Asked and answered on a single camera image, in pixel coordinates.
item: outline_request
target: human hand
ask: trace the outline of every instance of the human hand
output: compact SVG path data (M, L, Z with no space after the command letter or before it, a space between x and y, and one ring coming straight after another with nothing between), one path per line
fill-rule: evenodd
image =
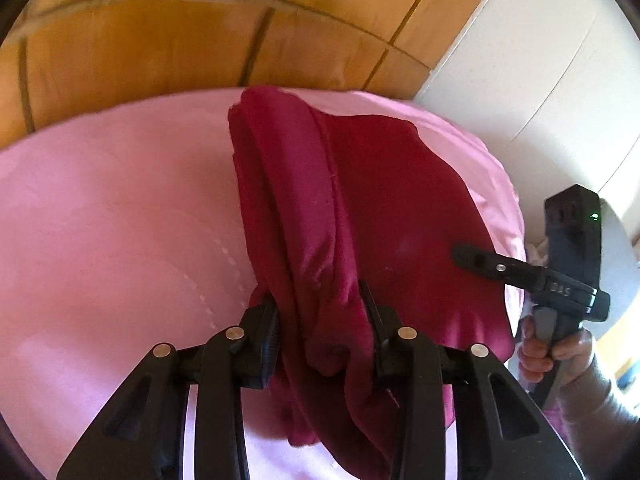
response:
M565 386L580 377L593 361L593 336L582 329L566 339L556 343L549 357L548 345L535 339L535 325L531 316L522 321L522 343L518 348L518 368L520 374L531 383L539 383L545 373L554 367L553 360L569 361L561 386Z

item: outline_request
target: person's arm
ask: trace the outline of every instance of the person's arm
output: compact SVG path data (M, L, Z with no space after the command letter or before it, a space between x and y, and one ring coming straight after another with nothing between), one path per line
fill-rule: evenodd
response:
M548 347L534 338L532 319L523 322L518 348L520 373L540 382L551 370ZM640 435L639 417L624 402L615 380L599 366L591 333L581 330L556 344L554 359L569 361L558 401L569 446L589 480L603 480L626 446Z
M590 480L606 479L640 431L640 418L594 358L587 370L562 387L558 401L569 446Z

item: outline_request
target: wrinkled pink fabric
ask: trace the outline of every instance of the wrinkled pink fabric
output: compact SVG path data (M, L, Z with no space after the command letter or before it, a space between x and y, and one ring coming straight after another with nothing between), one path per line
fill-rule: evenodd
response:
M246 307L255 278L226 122L240 93L125 105L0 153L0 412L49 479L149 348L203 343ZM332 114L413 122L465 181L495 249L524 259L513 187L474 136L408 103L294 93ZM522 297L505 294L514 325ZM263 392L243 400L256 478L350 478L322 446L290 448Z

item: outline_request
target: finger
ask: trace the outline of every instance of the finger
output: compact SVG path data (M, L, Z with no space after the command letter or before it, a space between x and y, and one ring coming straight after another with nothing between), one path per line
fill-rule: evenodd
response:
M582 329L554 345L551 353L554 359L564 361L580 354L591 353L592 347L593 336L591 332Z
M543 373L527 370L524 366L522 366L522 363L518 363L518 370L520 370L520 376L530 383L539 383L545 376Z
M545 373L554 367L554 362L548 357L538 359L535 357L528 357L522 352L518 352L518 358L522 367L526 368L530 372Z
M522 319L522 337L531 339L536 333L536 325L533 323L533 316L527 316Z
M520 351L528 357L542 359L549 353L549 347L539 339L527 339L520 345Z

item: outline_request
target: maroon fabric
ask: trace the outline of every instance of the maroon fabric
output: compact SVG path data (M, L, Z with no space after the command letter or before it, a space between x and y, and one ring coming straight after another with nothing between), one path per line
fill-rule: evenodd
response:
M278 303L281 364L270 386L293 446L321 440L363 479L388 478L398 409L372 392L372 334L358 293L435 342L513 352L504 286L457 269L455 243L493 250L458 174L408 121L337 117L275 88L229 111L246 244ZM447 424L453 420L445 394Z

